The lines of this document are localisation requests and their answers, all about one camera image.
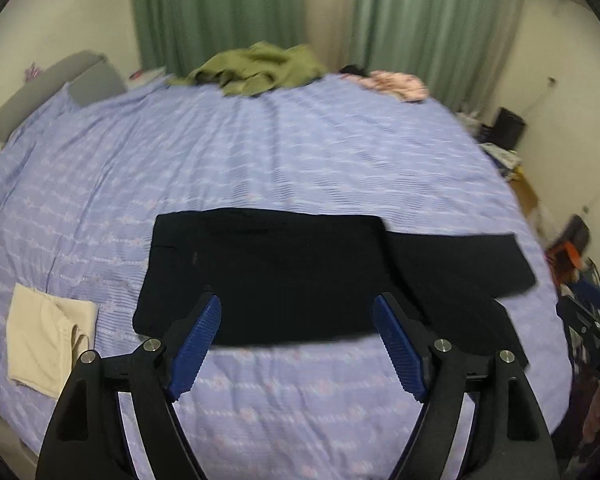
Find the peach crumpled cloth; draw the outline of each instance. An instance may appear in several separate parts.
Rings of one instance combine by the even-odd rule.
[[[402,102],[424,101],[429,97],[429,89],[422,80],[411,74],[373,70],[370,77],[343,74],[342,78],[353,81],[369,90],[392,95]]]

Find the crumpled green cloth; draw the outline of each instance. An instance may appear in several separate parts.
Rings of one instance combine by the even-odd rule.
[[[321,78],[327,69],[308,45],[284,50],[261,41],[216,54],[176,84],[216,82],[224,95],[255,96],[273,88],[295,88]]]

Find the black speaker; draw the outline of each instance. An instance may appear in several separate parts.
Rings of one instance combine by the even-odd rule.
[[[500,108],[487,142],[492,142],[505,150],[513,150],[522,137],[525,127],[526,123],[522,117],[506,108]]]

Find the wall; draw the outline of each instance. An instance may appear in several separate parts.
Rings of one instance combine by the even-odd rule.
[[[139,68],[130,0],[10,0],[0,14],[0,106],[32,62],[44,68],[83,49],[106,54],[124,77]]]
[[[547,88],[518,151],[526,176],[561,228],[600,194],[600,22],[569,0],[526,0],[512,53],[484,114],[498,106],[522,114]],[[600,268],[600,196],[585,218],[589,256]]]

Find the green curtain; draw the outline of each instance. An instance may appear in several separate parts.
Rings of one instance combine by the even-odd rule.
[[[218,52],[304,42],[304,0],[133,0],[144,68],[184,76]]]
[[[501,49],[500,56],[490,54],[491,38],[502,27],[517,27],[515,20],[498,21],[505,14],[502,7],[511,2],[356,0],[349,57],[369,70],[415,74],[433,97],[458,110],[476,100],[477,81],[486,78],[485,59],[494,58],[490,63],[501,68],[508,49]],[[521,7],[522,0],[513,4]],[[513,36],[507,41],[510,46]],[[492,67],[486,72],[497,76]]]

